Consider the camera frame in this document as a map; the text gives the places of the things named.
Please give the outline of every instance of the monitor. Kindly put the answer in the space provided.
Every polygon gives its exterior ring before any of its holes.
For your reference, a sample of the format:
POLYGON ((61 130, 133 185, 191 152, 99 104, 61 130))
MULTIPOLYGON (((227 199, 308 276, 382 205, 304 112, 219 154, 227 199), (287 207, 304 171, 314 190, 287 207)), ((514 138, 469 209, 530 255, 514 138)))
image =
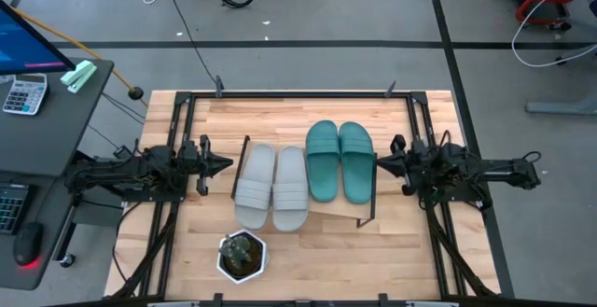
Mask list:
POLYGON ((75 65, 0 0, 0 76, 75 70, 75 65))

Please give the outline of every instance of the white pot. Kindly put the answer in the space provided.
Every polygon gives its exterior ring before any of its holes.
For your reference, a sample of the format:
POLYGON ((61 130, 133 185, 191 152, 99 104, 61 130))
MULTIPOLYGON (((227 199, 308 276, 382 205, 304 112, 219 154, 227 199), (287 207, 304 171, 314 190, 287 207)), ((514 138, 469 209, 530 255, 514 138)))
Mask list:
MULTIPOLYGON (((251 237, 255 238, 258 242, 260 242, 263 247, 261 248, 261 266, 259 267, 259 271, 244 277, 243 279, 235 279, 234 277, 232 277, 227 271, 226 269, 223 269, 220 264, 222 263, 222 254, 221 253, 217 253, 217 263, 216 263, 216 267, 217 269, 222 272, 224 275, 226 275, 228 277, 228 279, 230 279, 234 284, 242 284, 247 280, 253 279, 253 278, 257 278, 259 277, 264 271, 265 271, 265 267, 266 265, 268 265, 268 262, 270 261, 270 255, 268 254, 268 245, 263 242, 259 237, 257 237, 255 234, 251 233, 251 231, 248 230, 238 230, 234 233, 230 234, 230 238, 233 238, 234 236, 238 236, 241 233, 246 233, 251 235, 251 237)), ((224 242, 226 241, 226 238, 222 238, 222 240, 220 241, 220 247, 222 247, 222 245, 224 244, 224 242)))

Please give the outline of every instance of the wooden tabletop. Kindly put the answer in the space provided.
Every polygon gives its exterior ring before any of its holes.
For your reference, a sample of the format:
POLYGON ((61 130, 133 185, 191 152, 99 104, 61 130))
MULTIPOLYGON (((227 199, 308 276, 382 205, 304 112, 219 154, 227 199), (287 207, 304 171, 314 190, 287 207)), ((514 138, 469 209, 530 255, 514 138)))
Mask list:
MULTIPOLYGON (((165 145, 176 91, 153 91, 141 138, 142 147, 165 145)), ((449 91, 427 91, 437 140, 445 130, 462 144, 462 135, 449 91)), ((417 114, 420 124, 423 118, 417 114)), ((181 112, 176 148, 181 143, 186 107, 181 112)), ((187 200, 181 205, 166 298, 211 300, 391 300, 437 299, 437 279, 424 211, 415 196, 401 194, 402 179, 377 170, 376 218, 357 229, 354 218, 310 212, 296 232, 281 233, 271 224, 256 234, 268 244, 270 263, 258 278, 233 284, 215 266, 224 234, 241 227, 234 219, 230 193, 243 139, 274 145, 304 147, 309 128, 318 120, 341 125, 356 121, 369 132, 376 153, 390 155, 390 143, 401 133, 410 143, 406 104, 402 99, 201 99, 195 106, 191 139, 207 134, 215 154, 234 159, 234 165, 208 179, 210 194, 200 197, 195 178, 189 180, 187 200)), ((134 271, 146 252, 153 203, 141 204, 120 228, 116 255, 125 275, 134 271)), ((458 246, 471 268, 490 289, 499 291, 481 214, 464 203, 451 203, 458 246)), ((164 219, 168 213, 164 210, 164 219)), ((450 258, 444 252, 451 293, 455 293, 450 258)), ((160 256, 152 273, 155 292, 160 256)), ((123 284, 114 263, 105 294, 123 284)))

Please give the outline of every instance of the slipper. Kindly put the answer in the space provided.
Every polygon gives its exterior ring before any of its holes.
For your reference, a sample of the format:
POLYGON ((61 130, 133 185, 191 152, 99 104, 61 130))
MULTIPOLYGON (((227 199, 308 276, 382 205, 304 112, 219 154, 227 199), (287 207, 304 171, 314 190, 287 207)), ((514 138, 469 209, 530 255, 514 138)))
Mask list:
POLYGON ((343 123, 340 126, 340 150, 346 198, 355 204, 367 203, 371 198, 375 163, 367 130, 352 121, 343 123))
POLYGON ((329 202, 338 192, 338 129, 330 120, 315 123, 307 133, 307 170, 313 198, 329 202))
POLYGON ((249 154, 234 195, 234 215, 243 227, 263 228, 270 209, 271 183, 276 151, 267 144, 257 144, 249 154))
POLYGON ((305 156, 300 147, 284 147, 278 153, 273 184, 273 226, 282 232, 300 229, 309 212, 309 185, 305 156))

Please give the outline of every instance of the hexagonal pot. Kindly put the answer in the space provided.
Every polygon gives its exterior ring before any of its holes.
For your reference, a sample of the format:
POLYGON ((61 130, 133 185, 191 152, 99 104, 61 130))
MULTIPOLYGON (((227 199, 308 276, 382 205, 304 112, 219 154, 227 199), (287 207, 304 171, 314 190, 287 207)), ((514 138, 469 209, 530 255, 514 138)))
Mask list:
MULTIPOLYGON (((242 283, 246 282, 247 280, 259 277, 265 271, 265 267, 266 267, 266 265, 268 265, 268 261, 270 261, 270 255, 268 255, 268 245, 265 242, 263 242, 261 239, 259 239, 259 237, 257 237, 256 235, 254 235, 253 233, 251 233, 248 230, 238 230, 234 233, 231 233, 229 236, 230 236, 230 238, 233 238, 233 237, 239 236, 239 235, 243 235, 244 237, 248 238, 249 240, 253 240, 260 245, 260 247, 261 247, 261 264, 253 273, 248 274, 246 276, 237 276, 228 271, 226 264, 224 262, 224 256, 222 256, 222 254, 218 252, 217 253, 217 263, 216 263, 217 269, 220 272, 222 272, 224 275, 226 275, 228 277, 228 279, 230 279, 234 284, 237 284, 237 285, 242 284, 242 283)), ((225 241, 226 241, 226 238, 222 238, 218 249, 220 247, 222 247, 222 245, 224 244, 225 241)))

